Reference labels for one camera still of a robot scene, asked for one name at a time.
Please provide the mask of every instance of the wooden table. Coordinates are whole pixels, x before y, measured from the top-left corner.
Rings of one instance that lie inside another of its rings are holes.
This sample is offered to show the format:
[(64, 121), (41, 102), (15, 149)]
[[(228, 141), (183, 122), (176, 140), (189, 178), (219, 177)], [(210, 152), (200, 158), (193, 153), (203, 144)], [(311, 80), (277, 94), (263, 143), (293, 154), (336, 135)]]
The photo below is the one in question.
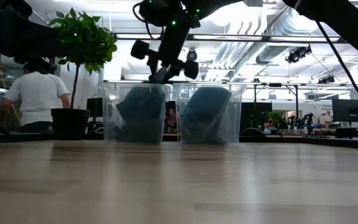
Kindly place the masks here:
[(358, 223), (358, 150), (0, 144), (0, 223)]

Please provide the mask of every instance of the computer monitor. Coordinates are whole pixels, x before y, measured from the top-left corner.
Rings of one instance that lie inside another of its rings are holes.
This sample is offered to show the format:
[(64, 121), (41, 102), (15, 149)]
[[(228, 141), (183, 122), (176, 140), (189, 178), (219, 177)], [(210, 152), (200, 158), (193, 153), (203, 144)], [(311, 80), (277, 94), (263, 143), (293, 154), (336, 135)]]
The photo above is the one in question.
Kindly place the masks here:
[(91, 118), (103, 117), (103, 99), (89, 98), (86, 102), (86, 109), (91, 111)]
[(335, 121), (358, 122), (358, 100), (333, 100)]

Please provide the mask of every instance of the clear plastic bin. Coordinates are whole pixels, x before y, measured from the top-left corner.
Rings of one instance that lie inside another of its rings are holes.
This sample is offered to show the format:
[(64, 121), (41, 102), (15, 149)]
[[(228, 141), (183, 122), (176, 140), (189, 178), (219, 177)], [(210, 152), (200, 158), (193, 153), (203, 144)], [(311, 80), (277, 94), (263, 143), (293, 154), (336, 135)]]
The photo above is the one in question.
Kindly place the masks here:
[(103, 93), (103, 129), (107, 142), (159, 144), (163, 136), (166, 85), (108, 82)]
[(242, 85), (177, 83), (173, 89), (181, 144), (238, 144)]

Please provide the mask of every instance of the plant stem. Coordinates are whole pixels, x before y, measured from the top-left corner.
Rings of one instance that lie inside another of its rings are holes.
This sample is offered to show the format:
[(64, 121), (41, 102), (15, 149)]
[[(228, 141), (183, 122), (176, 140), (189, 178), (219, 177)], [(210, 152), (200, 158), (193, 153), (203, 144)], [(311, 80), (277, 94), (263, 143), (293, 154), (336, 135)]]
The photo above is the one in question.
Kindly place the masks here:
[(78, 81), (78, 74), (80, 72), (80, 66), (81, 65), (76, 64), (76, 67), (75, 67), (74, 87), (73, 87), (73, 93), (71, 94), (70, 109), (74, 109), (74, 98), (75, 98), (75, 92), (77, 91), (77, 81)]

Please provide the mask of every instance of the white t-shirt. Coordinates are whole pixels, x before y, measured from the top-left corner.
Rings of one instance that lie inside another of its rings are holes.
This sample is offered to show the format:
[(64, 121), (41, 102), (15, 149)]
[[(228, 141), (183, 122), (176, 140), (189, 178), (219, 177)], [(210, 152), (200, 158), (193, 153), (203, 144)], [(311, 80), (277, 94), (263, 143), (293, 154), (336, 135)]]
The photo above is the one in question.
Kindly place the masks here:
[(63, 81), (56, 75), (39, 72), (23, 75), (14, 81), (5, 98), (22, 101), (22, 126), (38, 121), (52, 122), (50, 110), (59, 108), (59, 97), (69, 94)]

